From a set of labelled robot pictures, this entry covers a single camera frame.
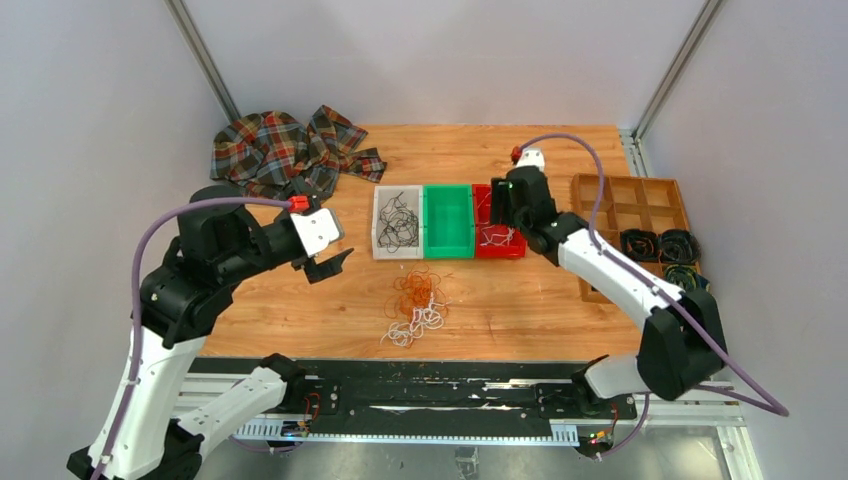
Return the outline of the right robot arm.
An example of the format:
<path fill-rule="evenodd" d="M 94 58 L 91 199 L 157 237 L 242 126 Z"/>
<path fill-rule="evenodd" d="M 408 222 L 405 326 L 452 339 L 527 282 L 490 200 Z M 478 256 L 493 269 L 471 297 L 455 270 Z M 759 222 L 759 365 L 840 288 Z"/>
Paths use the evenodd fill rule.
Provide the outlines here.
<path fill-rule="evenodd" d="M 574 408 L 595 417 L 612 398 L 652 393 L 676 400 L 726 364 L 715 298 L 652 275 L 573 212 L 557 209 L 544 173 L 520 166 L 491 181 L 491 220 L 518 230 L 528 247 L 577 275 L 623 311 L 641 332 L 634 354 L 604 355 L 573 374 Z"/>

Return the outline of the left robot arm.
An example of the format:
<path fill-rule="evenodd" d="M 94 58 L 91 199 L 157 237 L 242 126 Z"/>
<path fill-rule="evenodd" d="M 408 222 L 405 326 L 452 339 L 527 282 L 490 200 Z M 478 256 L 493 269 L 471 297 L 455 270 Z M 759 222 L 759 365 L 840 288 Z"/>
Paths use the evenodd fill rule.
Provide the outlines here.
<path fill-rule="evenodd" d="M 162 264 L 139 272 L 152 238 L 146 231 L 132 260 L 132 333 L 123 378 L 96 440 L 72 453 L 80 479 L 191 479 L 204 460 L 254 417 L 277 408 L 314 419 L 320 400 L 295 361 L 273 354 L 224 393 L 190 413 L 174 408 L 186 374 L 244 281 L 283 265 L 310 283 L 338 275 L 344 255 L 322 259 L 344 230 L 312 195 L 278 200 L 261 225 L 251 199 L 225 185 L 196 191 L 164 215 L 175 221 Z"/>

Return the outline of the red plastic bin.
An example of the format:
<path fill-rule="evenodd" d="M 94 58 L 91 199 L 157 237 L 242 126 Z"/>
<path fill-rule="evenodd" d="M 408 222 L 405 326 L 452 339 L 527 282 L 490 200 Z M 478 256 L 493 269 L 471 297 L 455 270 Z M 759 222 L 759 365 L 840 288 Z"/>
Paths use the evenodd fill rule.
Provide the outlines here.
<path fill-rule="evenodd" d="M 520 232 L 504 225 L 490 223 L 491 186 L 472 184 L 475 218 L 475 257 L 517 259 L 526 253 L 526 241 Z"/>

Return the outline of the green plastic bin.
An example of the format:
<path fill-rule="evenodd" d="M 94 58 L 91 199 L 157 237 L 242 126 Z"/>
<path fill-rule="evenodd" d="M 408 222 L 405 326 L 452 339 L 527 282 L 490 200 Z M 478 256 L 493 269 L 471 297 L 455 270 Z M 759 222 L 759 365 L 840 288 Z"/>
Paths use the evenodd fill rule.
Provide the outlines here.
<path fill-rule="evenodd" d="M 425 259 L 470 259 L 475 250 L 475 221 L 469 184 L 423 187 Z"/>

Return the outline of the white plastic bin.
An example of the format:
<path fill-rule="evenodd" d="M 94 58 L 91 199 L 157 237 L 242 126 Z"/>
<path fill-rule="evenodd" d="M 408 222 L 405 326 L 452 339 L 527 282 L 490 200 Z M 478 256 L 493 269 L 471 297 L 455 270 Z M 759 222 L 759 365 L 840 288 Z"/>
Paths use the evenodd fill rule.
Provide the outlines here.
<path fill-rule="evenodd" d="M 424 258 L 422 185 L 376 186 L 371 221 L 375 260 Z"/>

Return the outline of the wooden compartment tray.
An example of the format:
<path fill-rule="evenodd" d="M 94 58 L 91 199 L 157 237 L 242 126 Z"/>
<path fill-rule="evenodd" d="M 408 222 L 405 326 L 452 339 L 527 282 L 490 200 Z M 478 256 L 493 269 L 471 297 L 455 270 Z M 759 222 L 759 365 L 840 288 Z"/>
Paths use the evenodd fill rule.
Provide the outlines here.
<path fill-rule="evenodd" d="M 596 227 L 602 238 L 686 291 L 709 287 L 699 265 L 702 250 L 675 180 L 577 174 L 571 182 L 572 209 L 588 219 L 599 191 L 603 196 Z"/>

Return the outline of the plaid cloth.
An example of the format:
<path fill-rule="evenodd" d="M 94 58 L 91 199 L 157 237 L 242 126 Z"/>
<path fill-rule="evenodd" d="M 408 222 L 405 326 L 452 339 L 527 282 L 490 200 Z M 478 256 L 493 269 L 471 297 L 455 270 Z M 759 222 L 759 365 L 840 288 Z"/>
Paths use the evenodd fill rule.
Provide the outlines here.
<path fill-rule="evenodd" d="M 246 115 L 213 140 L 210 179 L 244 194 L 283 200 L 303 184 L 321 200 L 343 174 L 378 183 L 388 164 L 376 148 L 361 147 L 368 132 L 327 105 L 307 123 L 282 111 Z"/>

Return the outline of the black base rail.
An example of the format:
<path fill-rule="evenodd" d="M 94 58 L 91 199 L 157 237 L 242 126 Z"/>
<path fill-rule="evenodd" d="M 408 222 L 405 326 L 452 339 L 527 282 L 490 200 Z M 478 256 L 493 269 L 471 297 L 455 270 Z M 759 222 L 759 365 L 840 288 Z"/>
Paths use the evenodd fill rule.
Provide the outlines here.
<path fill-rule="evenodd" d="M 609 426 L 634 420 L 620 395 L 584 412 L 577 363 L 301 359 L 307 390 L 321 398 L 316 434 L 422 438 L 529 438 L 553 420 Z"/>

